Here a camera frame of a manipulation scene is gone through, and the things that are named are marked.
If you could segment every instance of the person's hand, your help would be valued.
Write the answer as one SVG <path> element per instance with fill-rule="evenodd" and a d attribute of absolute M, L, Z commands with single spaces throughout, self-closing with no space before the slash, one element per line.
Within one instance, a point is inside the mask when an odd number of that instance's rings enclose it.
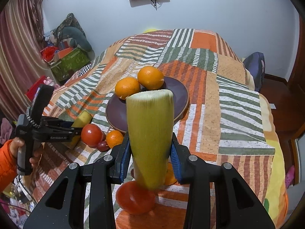
<path fill-rule="evenodd" d="M 11 154 L 17 158 L 18 149 L 24 146 L 24 140 L 20 138 L 14 138 L 14 140 L 10 144 L 10 152 Z M 42 154 L 43 148 L 40 146 L 33 154 L 33 157 L 30 158 L 30 163 L 33 167 L 36 167 L 38 165 L 38 162 L 40 160 L 41 154 Z"/>

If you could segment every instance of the curtain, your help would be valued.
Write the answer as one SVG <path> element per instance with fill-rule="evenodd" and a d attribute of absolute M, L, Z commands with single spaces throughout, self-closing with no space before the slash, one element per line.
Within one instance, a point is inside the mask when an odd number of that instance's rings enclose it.
<path fill-rule="evenodd" d="M 9 119 L 26 111 L 30 102 L 24 94 L 50 73 L 42 49 L 41 0 L 9 0 L 0 13 L 0 109 Z"/>

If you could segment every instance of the checkered cloth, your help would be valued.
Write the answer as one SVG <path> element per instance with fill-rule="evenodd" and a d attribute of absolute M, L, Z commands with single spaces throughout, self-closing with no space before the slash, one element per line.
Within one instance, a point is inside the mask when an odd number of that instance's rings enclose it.
<path fill-rule="evenodd" d="M 82 75 L 86 74 L 86 73 L 90 70 L 91 65 L 92 65 L 92 64 L 90 63 L 90 64 L 88 64 L 88 65 L 85 65 L 83 68 L 81 68 L 81 69 L 79 70 L 78 77 L 81 77 Z"/>

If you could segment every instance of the orange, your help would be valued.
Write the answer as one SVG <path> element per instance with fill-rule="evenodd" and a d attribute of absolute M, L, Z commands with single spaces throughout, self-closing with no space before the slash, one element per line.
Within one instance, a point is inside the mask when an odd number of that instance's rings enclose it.
<path fill-rule="evenodd" d="M 155 67 L 145 66 L 138 73 L 138 81 L 148 90 L 156 90 L 163 85 L 164 75 Z"/>
<path fill-rule="evenodd" d="M 140 92 L 140 84 L 134 77 L 126 77 L 117 82 L 114 92 L 118 98 L 126 100 L 127 97 Z"/>
<path fill-rule="evenodd" d="M 173 165 L 171 163 L 168 163 L 164 185 L 172 185 L 176 182 L 177 182 L 177 179 L 175 178 L 175 175 L 173 173 Z"/>
<path fill-rule="evenodd" d="M 124 139 L 123 134 L 118 130 L 111 131 L 106 136 L 107 145 L 111 149 L 114 146 L 121 144 L 123 142 L 123 139 Z"/>

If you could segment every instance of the blanket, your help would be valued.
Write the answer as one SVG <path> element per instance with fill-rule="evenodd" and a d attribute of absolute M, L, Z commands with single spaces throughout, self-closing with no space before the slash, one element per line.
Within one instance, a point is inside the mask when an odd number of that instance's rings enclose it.
<path fill-rule="evenodd" d="M 285 171 L 269 103 L 253 91 L 250 73 L 217 33 L 161 30 L 119 40 L 57 89 L 44 115 L 72 121 L 86 109 L 93 116 L 92 123 L 107 133 L 113 130 L 105 112 L 115 84 L 124 77 L 136 77 L 148 65 L 178 79 L 189 91 L 190 106 L 173 128 L 179 143 L 208 163 L 233 164 L 279 227 L 287 210 Z M 60 143 L 45 144 L 41 163 L 32 175 L 33 196 L 39 200 L 70 162 L 93 163 L 109 152 L 101 153 L 82 142 L 74 150 Z M 132 168 L 131 161 L 125 182 L 132 180 Z M 118 187 L 112 187 L 118 228 L 183 227 L 187 185 L 161 187 L 154 210 L 138 216 L 129 215 L 118 206 Z M 89 191 L 90 183 L 86 189 L 85 228 L 89 227 Z M 211 228 L 215 228 L 212 183 L 210 193 Z"/>

